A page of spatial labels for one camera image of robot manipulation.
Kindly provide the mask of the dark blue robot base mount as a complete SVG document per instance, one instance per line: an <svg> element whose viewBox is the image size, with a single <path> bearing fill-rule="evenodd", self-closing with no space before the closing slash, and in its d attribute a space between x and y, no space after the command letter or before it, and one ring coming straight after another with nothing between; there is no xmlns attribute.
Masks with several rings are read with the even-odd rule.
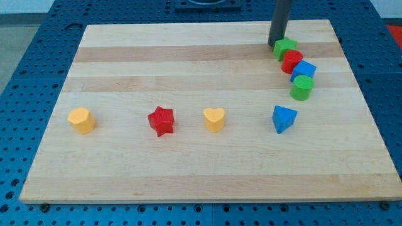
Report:
<svg viewBox="0 0 402 226"><path fill-rule="evenodd" d="M175 11L241 9L242 0L173 0Z"/></svg>

